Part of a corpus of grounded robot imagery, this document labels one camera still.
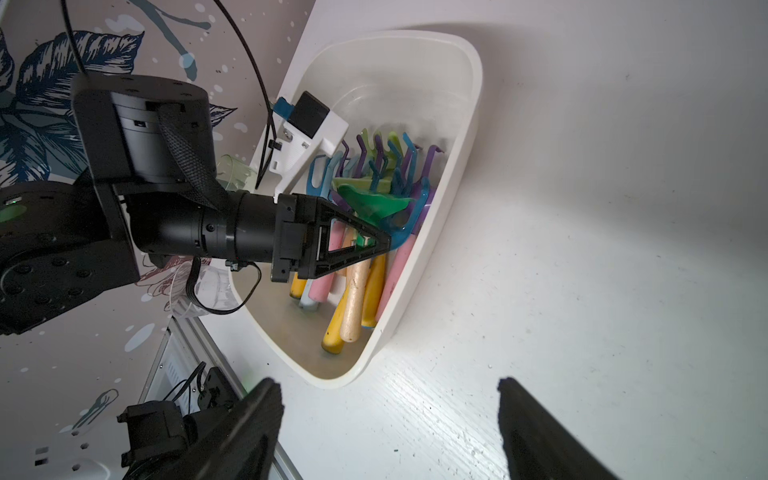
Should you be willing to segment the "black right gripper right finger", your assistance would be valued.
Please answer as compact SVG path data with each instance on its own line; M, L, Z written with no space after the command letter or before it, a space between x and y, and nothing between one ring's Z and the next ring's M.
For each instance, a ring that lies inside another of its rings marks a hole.
M614 479L516 379L499 381L498 425L512 479Z

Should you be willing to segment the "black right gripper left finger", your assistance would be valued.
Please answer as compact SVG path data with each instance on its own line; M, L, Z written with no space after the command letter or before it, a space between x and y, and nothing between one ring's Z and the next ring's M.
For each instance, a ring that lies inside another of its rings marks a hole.
M265 479L277 444L284 405L271 378L231 409L179 418L182 448L164 454L145 479Z

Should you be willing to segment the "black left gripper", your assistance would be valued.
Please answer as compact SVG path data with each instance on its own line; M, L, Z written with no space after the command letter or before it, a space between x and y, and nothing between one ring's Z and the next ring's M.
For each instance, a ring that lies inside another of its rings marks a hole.
M355 229L365 245L329 250L334 221ZM390 247L388 233L329 200L281 194L276 203L271 281L287 282L292 272L301 279L318 279L387 253Z

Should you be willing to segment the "small green rake wooden handle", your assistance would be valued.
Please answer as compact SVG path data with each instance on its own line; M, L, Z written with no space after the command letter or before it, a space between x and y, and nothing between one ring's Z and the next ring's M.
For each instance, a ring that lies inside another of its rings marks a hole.
M384 219L405 210L410 203L405 198L375 191L361 191L352 186L342 186L338 193L358 217L377 227ZM364 328L362 326L363 296L375 258L361 261L348 268L346 303L340 326L340 338L345 343L356 342Z

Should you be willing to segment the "purple fork pink handle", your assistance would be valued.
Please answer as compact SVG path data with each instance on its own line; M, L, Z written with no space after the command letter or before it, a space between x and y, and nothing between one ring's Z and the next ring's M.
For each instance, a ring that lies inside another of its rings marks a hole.
M326 163L322 183L319 187L313 186L315 167L315 162L313 162L310 166L310 172L307 178L306 193L314 194L324 200L328 200L331 193L331 182L337 176L338 169L344 170L344 162L348 158L349 151L349 145L343 140L342 147L336 153L331 157L325 157ZM344 238L344 230L345 226L343 223L339 223L333 217L329 219L326 238L327 242L319 250L322 254L319 263L320 276L317 279L313 279L311 282L307 282L307 287L302 296L302 300L304 302L309 302L309 305L313 308L316 308L321 302L327 301L334 275L332 266L338 257L336 251L341 248Z

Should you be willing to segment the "blue fork yellow handle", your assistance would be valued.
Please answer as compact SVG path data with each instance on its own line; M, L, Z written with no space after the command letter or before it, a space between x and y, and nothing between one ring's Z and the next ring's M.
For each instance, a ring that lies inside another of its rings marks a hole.
M338 152L332 157L327 157L325 155L317 156L310 165L305 193L327 199L330 193L331 180L334 177L335 169L342 158L342 152ZM319 304L325 302L333 284L334 277L335 274L330 273L320 279L312 280L311 298ZM298 301L298 306L306 281L307 280L300 279L297 274L293 275L290 296Z

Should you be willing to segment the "teal claw rake yellow handle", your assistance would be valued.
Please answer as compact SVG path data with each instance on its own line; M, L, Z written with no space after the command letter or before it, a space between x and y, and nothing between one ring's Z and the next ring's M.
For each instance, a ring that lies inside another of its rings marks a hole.
M408 207L410 204L415 203L415 200L406 196L406 200L409 200L410 203L408 204ZM405 237L409 235L409 232L411 228L413 227L413 224L410 224L409 226L406 225L408 222L408 219L411 219L411 221L414 221L418 217L418 213L414 213L412 216L409 216L409 214L406 212L406 209L399 212L396 215L393 215L392 217L388 217L384 219L381 222L381 225L379 228L386 231L391 236L391 249L396 251L397 246L393 244L393 239L397 233L403 234ZM326 335L322 342L323 349L331 354L339 354L343 350L343 346L347 343L341 340L340 338L340 326L345 310L345 303L346 303L346 294L345 291L341 297L341 300L339 304L336 307L336 310L333 314L333 317L331 319L331 322L328 326L328 329L326 331Z

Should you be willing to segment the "blue rake yellow handle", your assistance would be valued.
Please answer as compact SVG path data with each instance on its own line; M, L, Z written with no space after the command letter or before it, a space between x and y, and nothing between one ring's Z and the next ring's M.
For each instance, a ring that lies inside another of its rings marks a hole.
M400 141L404 148L404 157L401 165L396 167L391 175L390 194L398 198L405 198L406 196L409 197L408 181L413 181L413 176L415 175L415 167L418 163L418 147L407 133L402 134ZM407 237L397 233L393 239L393 244L398 248ZM378 321L375 319L376 312L389 270L387 254L378 256L373 260L363 296L362 326L364 328L372 329L377 325Z

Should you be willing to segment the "purple rake pink handle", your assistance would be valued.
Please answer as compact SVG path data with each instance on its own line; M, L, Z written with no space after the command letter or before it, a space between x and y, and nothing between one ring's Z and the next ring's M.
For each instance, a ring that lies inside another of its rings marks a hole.
M413 224L413 227L409 232L409 236L398 246L395 252L395 257L386 277L386 282L384 284L384 289L376 312L376 321L380 320L384 309L392 297L394 289L400 280L400 277L402 276L406 263L415 245L417 236L420 233L421 227L423 226L423 223L431 207L436 187L431 185L430 173L436 155L442 152L443 150L438 145L431 145L427 151L426 159L423 163L419 178L417 180L408 181L409 197L414 199L415 203L410 204L406 209L406 212L409 214L409 216L412 216L414 213L418 213L418 217L414 221L408 219L408 222L406 223L407 226Z

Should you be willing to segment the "lime hoe wooden handle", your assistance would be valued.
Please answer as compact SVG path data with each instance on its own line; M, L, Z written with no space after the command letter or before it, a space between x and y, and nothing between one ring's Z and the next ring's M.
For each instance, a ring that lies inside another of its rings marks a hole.
M389 194L391 191L391 178L379 179L374 181L372 176L360 178L336 177L332 180L332 189L339 192L342 186L352 186L361 191L375 191L377 193Z

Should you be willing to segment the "light blue fork pale handle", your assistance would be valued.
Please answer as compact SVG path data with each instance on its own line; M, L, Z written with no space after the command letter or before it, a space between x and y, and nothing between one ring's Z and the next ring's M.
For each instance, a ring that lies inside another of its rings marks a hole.
M313 281L307 280L299 300L299 307L306 311L316 311L319 303L310 296Z

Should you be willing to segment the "lime rake wooden handle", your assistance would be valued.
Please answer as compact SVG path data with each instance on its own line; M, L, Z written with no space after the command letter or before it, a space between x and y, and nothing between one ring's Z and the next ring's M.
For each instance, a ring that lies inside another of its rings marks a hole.
M377 168L383 167L386 174L393 174L395 168L401 165L404 148L396 132L391 131L384 136L380 131L371 133L363 129L360 139L366 153L366 165L373 163Z

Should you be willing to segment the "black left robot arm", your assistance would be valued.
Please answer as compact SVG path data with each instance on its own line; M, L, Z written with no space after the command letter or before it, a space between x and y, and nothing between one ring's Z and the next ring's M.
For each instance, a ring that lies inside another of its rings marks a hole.
M1 331L20 335L138 281L138 252L267 263L317 279L386 253L390 236L303 194L217 181L207 93L139 75L78 74L71 103L87 169L71 183L1 191Z

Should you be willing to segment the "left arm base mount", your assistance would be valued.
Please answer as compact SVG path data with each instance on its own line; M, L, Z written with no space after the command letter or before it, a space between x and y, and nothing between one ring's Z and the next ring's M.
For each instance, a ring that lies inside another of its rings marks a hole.
M202 441L239 397L219 367L199 363L160 400L127 407L117 421L127 426L130 449L121 455L126 479L157 479Z

